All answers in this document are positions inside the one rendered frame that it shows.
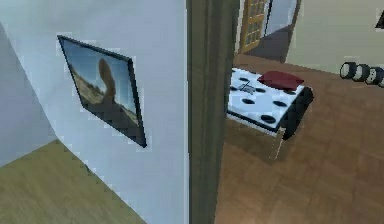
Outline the black framed landscape picture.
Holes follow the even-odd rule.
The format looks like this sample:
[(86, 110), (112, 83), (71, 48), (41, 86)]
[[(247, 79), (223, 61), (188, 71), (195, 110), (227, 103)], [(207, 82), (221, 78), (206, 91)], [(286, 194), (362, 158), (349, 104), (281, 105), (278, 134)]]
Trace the black framed landscape picture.
[(145, 148), (133, 60), (64, 35), (57, 39), (81, 106)]

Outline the dark red pillow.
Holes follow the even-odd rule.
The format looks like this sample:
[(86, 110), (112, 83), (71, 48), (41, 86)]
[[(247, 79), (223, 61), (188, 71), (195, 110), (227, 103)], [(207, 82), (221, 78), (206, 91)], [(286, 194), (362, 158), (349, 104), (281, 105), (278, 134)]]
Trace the dark red pillow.
[(258, 78), (258, 81), (279, 90), (296, 90), (304, 83), (303, 79), (281, 71), (267, 71)]

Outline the black and white dumbbell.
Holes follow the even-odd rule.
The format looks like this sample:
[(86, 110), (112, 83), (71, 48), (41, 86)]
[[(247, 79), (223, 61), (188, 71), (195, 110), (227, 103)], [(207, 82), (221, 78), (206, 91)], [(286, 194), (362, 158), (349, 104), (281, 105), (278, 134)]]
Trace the black and white dumbbell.
[(382, 67), (344, 62), (339, 70), (339, 76), (342, 79), (351, 79), (354, 82), (364, 82), (367, 85), (384, 88), (384, 68)]

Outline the black wall picture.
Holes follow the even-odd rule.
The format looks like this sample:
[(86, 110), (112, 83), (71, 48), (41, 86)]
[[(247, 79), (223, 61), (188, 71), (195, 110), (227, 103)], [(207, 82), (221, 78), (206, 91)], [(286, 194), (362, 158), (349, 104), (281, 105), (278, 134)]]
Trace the black wall picture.
[(375, 28), (384, 30), (384, 10), (381, 12), (380, 17), (375, 25)]

